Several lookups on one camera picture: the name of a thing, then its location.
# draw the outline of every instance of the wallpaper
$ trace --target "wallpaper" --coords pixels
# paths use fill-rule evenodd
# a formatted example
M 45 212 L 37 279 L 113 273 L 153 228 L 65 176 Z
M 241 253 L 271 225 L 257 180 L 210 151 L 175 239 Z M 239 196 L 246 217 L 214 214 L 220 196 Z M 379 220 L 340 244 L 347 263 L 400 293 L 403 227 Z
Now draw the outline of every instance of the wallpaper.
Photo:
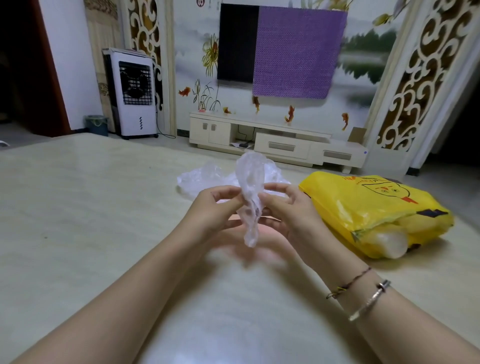
M 190 128 L 199 109 L 347 140 L 363 127 L 397 33 L 412 0 L 238 0 L 228 3 L 347 11 L 342 49 L 328 97 L 323 100 L 263 97 L 252 85 L 217 83 L 221 0 L 175 0 L 177 128 Z

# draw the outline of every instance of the yellow bag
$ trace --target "yellow bag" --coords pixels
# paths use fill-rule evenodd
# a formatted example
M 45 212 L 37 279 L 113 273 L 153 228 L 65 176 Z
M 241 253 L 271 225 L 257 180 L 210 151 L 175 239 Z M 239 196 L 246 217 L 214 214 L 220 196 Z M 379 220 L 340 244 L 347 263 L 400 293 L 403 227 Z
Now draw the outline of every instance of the yellow bag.
M 371 258 L 399 258 L 454 223 L 428 192 L 380 176 L 315 172 L 300 189 L 327 224 Z

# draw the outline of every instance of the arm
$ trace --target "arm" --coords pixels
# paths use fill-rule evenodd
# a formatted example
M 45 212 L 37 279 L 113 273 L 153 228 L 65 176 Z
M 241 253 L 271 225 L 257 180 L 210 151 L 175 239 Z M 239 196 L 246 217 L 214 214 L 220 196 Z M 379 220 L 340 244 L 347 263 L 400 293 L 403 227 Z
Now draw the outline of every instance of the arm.
M 260 223 L 284 234 L 331 291 L 349 283 L 367 268 L 333 236 L 307 195 L 287 184 L 267 183 L 265 188 L 287 193 L 289 200 L 260 194 L 260 199 L 276 218 L 261 218 Z M 351 315 L 373 296 L 376 285 L 381 282 L 382 279 L 371 270 L 342 293 L 338 301 Z M 392 287 L 387 288 L 372 309 L 355 323 L 385 364 L 480 362 L 479 349 Z
M 13 361 L 14 364 L 132 363 L 185 271 L 243 205 L 240 188 L 200 192 L 180 224 L 84 308 Z M 231 199 L 217 204 L 220 199 Z

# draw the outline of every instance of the white scrollwork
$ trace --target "white scrollwork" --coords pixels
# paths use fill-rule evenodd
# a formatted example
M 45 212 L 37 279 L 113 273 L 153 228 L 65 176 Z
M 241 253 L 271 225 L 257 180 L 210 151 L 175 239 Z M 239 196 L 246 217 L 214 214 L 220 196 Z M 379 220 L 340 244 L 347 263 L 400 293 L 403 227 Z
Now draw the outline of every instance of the white scrollwork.
M 478 5 L 469 0 L 432 1 L 432 11 L 423 23 L 421 37 L 415 46 L 403 79 L 377 137 L 382 148 L 407 152 L 430 110 L 463 38 L 467 35 Z
M 153 58 L 156 88 L 157 121 L 163 114 L 162 67 L 160 60 L 160 30 L 157 0 L 126 0 L 130 21 L 131 48 Z

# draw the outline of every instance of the bracelet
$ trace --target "bracelet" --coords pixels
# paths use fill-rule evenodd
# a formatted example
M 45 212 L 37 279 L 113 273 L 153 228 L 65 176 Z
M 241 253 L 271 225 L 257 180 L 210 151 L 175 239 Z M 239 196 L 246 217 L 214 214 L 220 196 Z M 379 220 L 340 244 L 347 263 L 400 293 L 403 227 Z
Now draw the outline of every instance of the bracelet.
M 359 275 L 357 275 L 354 279 L 352 279 L 350 281 L 350 283 L 347 283 L 347 284 L 344 284 L 343 286 L 337 287 L 336 288 L 337 290 L 335 292 L 329 293 L 326 298 L 329 299 L 330 297 L 333 297 L 333 298 L 336 299 L 340 294 L 342 294 L 347 289 L 349 289 L 352 284 L 354 284 L 356 281 L 358 281 L 360 278 L 362 278 L 371 269 L 372 269 L 372 267 L 368 267 L 363 272 L 361 272 Z
M 369 310 L 371 307 L 373 307 L 373 305 L 378 301 L 378 298 L 382 295 L 382 293 L 384 293 L 387 287 L 390 286 L 390 283 L 391 282 L 388 279 L 385 279 L 382 283 L 377 284 L 377 288 L 378 288 L 377 292 L 373 294 L 371 299 L 369 299 L 365 305 L 360 307 L 360 309 L 357 312 L 355 312 L 352 316 L 350 316 L 348 320 L 355 321 L 357 318 L 360 317 L 361 314 L 363 314 L 364 312 Z

